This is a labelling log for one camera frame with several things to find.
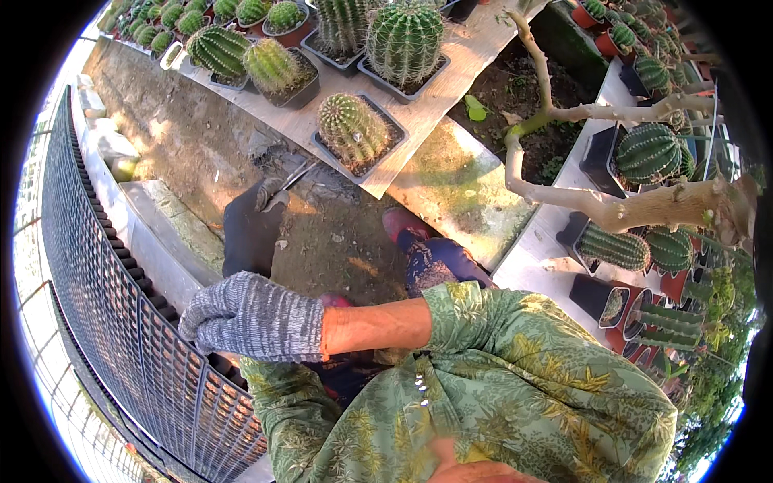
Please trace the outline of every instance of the metal fence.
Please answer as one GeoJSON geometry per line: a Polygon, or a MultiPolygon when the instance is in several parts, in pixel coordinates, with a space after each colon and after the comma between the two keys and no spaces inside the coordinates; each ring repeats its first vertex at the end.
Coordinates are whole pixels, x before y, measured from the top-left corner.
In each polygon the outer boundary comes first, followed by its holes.
{"type": "Polygon", "coordinates": [[[51,277],[78,349],[115,403],[182,480],[232,481],[266,450],[250,397],[181,340],[124,268],[78,148],[70,94],[51,127],[42,225],[51,277]]]}

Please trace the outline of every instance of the shirt sleeve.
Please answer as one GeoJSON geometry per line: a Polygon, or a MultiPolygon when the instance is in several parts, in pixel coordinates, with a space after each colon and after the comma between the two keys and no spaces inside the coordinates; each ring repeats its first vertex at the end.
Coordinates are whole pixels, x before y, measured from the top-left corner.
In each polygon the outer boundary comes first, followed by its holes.
{"type": "Polygon", "coordinates": [[[276,481],[308,481],[341,416],[339,406],[327,396],[319,376],[302,364],[242,357],[240,366],[255,416],[263,424],[276,481]]]}
{"type": "Polygon", "coordinates": [[[604,453],[627,455],[611,470],[615,481],[657,478],[673,445],[676,408],[647,375],[553,301],[526,291],[481,290],[475,282],[438,285],[423,296],[432,334],[422,350],[462,362],[470,351],[503,359],[502,368],[540,391],[542,416],[565,421],[565,436],[580,448],[578,461],[591,467],[606,444],[604,453]],[[582,450],[590,438],[580,435],[594,432],[603,443],[582,450]]]}

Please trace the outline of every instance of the wooden plank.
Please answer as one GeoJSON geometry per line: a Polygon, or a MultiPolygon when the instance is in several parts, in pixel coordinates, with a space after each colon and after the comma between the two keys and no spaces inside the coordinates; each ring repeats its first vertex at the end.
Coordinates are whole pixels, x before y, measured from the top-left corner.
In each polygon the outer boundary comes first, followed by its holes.
{"type": "MultiPolygon", "coordinates": [[[[396,149],[373,175],[360,184],[363,189],[380,199],[438,122],[467,93],[483,69],[493,62],[499,52],[515,37],[517,32],[512,22],[511,26],[504,22],[497,23],[495,15],[502,13],[503,9],[514,9],[517,3],[518,0],[492,0],[489,5],[479,5],[464,25],[448,23],[442,52],[451,58],[451,64],[427,86],[418,100],[407,106],[398,104],[389,94],[373,86],[364,74],[358,73],[351,79],[346,79],[333,69],[322,65],[311,54],[309,56],[319,68],[321,90],[312,102],[299,111],[278,109],[258,94],[217,87],[209,83],[209,72],[202,69],[197,69],[191,78],[323,160],[325,156],[312,144],[312,134],[317,130],[316,112],[319,104],[328,95],[336,92],[366,91],[410,134],[408,140],[396,149]]],[[[529,20],[541,12],[543,7],[544,3],[535,8],[530,13],[529,20]]]]}
{"type": "Polygon", "coordinates": [[[505,166],[448,116],[386,193],[493,270],[534,212],[505,188],[505,166]]]}
{"type": "MultiPolygon", "coordinates": [[[[622,63],[617,58],[610,63],[596,100],[597,104],[636,105],[636,100],[628,94],[628,88],[618,76],[621,66],[622,63]]],[[[614,124],[614,121],[587,120],[553,185],[561,188],[595,189],[591,180],[580,171],[580,160],[584,157],[591,136],[614,124]]],[[[572,319],[608,347],[604,330],[599,329],[596,322],[569,299],[574,275],[585,272],[555,238],[556,233],[563,230],[569,222],[569,214],[570,210],[566,208],[541,205],[496,268],[492,278],[502,288],[528,290],[552,298],[572,319]]],[[[606,281],[617,280],[637,287],[649,287],[653,293],[662,293],[660,276],[654,270],[645,277],[641,272],[630,272],[602,263],[596,276],[606,281]]]]}

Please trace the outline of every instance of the dirt path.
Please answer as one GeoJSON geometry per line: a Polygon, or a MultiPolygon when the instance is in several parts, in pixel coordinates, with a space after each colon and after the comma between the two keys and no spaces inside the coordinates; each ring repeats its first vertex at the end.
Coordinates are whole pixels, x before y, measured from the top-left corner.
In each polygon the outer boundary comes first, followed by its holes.
{"type": "MultiPolygon", "coordinates": [[[[266,174],[286,175],[308,155],[119,43],[100,39],[83,71],[142,155],[135,178],[163,180],[218,235],[233,197],[266,174]]],[[[374,199],[327,166],[307,178],[292,189],[273,279],[309,296],[338,291],[357,304],[404,298],[405,260],[381,226],[381,213],[397,203],[374,199]]]]}

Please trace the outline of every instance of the hand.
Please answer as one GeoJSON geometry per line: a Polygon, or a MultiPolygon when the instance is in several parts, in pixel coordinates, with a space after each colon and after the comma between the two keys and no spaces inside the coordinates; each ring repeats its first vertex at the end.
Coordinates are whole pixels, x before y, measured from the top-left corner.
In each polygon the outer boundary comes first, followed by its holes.
{"type": "Polygon", "coordinates": [[[262,361],[320,362],[322,302],[246,271],[199,291],[179,333],[205,354],[235,352],[262,361]]]}
{"type": "Polygon", "coordinates": [[[290,199],[288,192],[280,192],[282,182],[280,178],[257,182],[226,206],[224,277],[242,270],[271,276],[274,245],[279,237],[282,213],[290,199]]]}

